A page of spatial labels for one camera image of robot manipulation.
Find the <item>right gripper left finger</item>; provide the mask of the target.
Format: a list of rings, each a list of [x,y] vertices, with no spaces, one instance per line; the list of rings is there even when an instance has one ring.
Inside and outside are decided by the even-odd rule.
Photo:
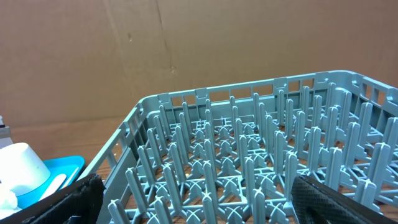
[[[106,187],[98,174],[89,174],[31,206],[1,220],[1,224],[96,223]]]

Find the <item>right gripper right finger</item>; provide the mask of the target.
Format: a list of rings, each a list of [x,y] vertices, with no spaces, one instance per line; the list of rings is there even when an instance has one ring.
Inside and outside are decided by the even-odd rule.
[[[306,175],[300,175],[294,179],[291,196],[299,224],[395,223],[394,220]]]

